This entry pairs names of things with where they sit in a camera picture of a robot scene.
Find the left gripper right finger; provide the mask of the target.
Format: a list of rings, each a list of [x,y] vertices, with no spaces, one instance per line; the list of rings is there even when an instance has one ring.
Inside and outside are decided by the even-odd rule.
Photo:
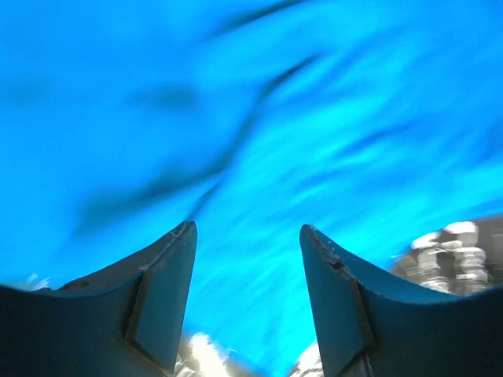
[[[501,375],[500,288],[450,295],[359,258],[313,226],[299,241],[325,375]]]

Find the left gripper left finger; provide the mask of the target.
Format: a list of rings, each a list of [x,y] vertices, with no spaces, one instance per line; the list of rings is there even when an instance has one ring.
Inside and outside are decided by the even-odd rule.
[[[60,289],[2,287],[2,375],[173,375],[195,253],[185,221]]]

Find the bright blue t shirt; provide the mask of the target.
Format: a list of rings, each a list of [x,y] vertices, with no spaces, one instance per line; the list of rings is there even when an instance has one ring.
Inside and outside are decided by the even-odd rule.
[[[268,376],[314,341],[311,224],[390,265],[502,210],[499,1],[4,1],[1,281],[184,220],[185,329]]]

